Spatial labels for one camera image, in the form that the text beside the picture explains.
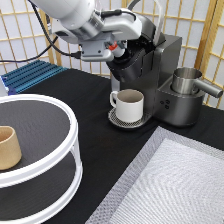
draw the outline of black table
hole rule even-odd
[[[79,123],[83,179],[72,201],[47,224],[85,223],[158,126],[224,150],[224,111],[206,106],[193,127],[179,129],[155,119],[133,132],[113,127],[108,121],[110,85],[106,78],[72,69],[23,92],[62,100]]]

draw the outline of coffee machine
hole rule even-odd
[[[139,0],[129,5],[132,10]],[[125,123],[116,118],[115,109],[109,112],[110,122],[123,129],[135,129],[144,125],[151,117],[177,127],[197,122],[205,92],[201,88],[193,94],[182,94],[173,90],[173,74],[177,69],[182,38],[162,32],[155,44],[154,36],[159,29],[147,17],[136,14],[143,24],[142,35],[127,43],[128,53],[122,58],[107,62],[112,73],[112,90],[134,89],[144,95],[144,115],[134,123]],[[220,97],[222,90],[211,86]]]

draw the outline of beige cup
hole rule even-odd
[[[21,157],[15,130],[11,127],[0,126],[0,170],[15,166]]]

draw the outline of metal pitcher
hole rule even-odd
[[[195,68],[178,68],[173,74],[172,89],[180,94],[193,95],[199,90],[220,98],[223,90],[201,79],[201,71]]]

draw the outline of blue object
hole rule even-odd
[[[10,89],[9,94],[14,95],[65,70],[67,68],[37,60],[3,75],[2,79]]]

